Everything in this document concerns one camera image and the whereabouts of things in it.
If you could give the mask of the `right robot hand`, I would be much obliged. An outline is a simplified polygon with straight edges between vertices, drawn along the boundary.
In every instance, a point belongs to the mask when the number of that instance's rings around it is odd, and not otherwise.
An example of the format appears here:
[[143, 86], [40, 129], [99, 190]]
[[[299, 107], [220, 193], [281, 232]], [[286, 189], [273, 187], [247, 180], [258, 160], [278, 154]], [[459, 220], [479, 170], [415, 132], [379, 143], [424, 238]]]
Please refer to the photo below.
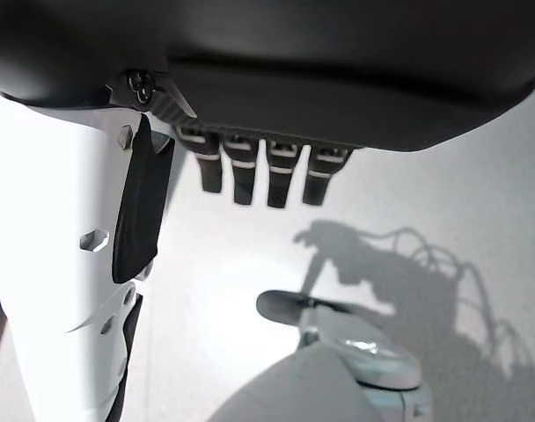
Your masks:
[[0, 303], [38, 421], [117, 421], [173, 154], [283, 208], [535, 90], [535, 1], [0, 1]]

